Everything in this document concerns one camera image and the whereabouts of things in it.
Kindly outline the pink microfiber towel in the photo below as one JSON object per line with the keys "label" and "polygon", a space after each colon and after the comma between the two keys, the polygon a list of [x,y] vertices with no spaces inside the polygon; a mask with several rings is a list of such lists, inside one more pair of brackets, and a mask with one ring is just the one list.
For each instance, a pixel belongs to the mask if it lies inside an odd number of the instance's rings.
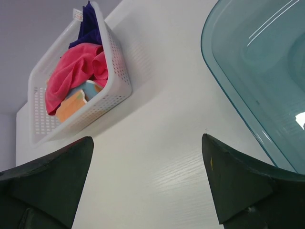
{"label": "pink microfiber towel", "polygon": [[104,87],[108,68],[102,45],[81,43],[68,49],[60,58],[47,82],[45,104],[48,115],[55,115],[69,91],[87,80]]}

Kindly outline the orange and blue patterned towel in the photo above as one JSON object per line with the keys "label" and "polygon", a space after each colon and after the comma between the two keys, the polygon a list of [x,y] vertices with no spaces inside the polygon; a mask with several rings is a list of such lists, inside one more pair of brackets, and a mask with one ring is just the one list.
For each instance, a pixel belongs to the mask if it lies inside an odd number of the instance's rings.
{"label": "orange and blue patterned towel", "polygon": [[103,87],[91,80],[87,80],[80,86],[71,89],[57,109],[56,117],[63,123],[75,112],[85,106],[102,89]]}

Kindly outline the white perforated plastic basket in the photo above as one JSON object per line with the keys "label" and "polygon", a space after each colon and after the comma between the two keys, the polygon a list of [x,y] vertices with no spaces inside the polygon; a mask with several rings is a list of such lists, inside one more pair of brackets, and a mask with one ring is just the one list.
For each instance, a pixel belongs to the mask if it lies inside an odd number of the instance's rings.
{"label": "white perforated plastic basket", "polygon": [[105,22],[98,3],[93,1],[91,5],[97,17],[108,69],[106,86],[63,123],[47,114],[44,101],[46,82],[67,50],[68,44],[77,38],[80,21],[74,19],[38,61],[29,76],[27,104],[29,142],[32,147],[77,134],[132,93],[120,42]]}

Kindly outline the purple towel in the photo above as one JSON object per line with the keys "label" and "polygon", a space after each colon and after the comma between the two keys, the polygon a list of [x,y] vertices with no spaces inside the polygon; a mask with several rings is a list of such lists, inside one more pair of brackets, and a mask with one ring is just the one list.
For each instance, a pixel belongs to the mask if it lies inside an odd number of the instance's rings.
{"label": "purple towel", "polygon": [[78,39],[69,45],[69,49],[82,43],[92,43],[102,45],[102,39],[95,14],[95,10],[88,1],[86,6],[82,7],[83,21],[80,24]]}

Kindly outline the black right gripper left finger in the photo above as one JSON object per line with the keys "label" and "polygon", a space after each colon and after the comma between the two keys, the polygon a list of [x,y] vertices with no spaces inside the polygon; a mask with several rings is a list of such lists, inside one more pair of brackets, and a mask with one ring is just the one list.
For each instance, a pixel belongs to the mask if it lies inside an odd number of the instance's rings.
{"label": "black right gripper left finger", "polygon": [[70,229],[90,168],[94,143],[83,137],[0,173],[2,229]]}

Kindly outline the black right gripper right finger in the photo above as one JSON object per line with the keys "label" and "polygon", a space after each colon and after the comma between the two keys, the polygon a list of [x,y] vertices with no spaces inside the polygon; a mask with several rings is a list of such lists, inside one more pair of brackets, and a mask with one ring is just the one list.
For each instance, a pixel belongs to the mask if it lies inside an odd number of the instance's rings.
{"label": "black right gripper right finger", "polygon": [[219,224],[226,229],[303,229],[305,176],[226,145],[209,134],[202,155]]}

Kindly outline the teal translucent plastic tray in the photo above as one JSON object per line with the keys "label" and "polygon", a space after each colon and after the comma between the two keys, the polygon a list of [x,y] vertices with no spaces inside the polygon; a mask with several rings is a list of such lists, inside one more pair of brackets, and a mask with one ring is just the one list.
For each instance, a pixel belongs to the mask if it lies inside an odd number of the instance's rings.
{"label": "teal translucent plastic tray", "polygon": [[219,0],[203,59],[277,167],[305,172],[305,3]]}

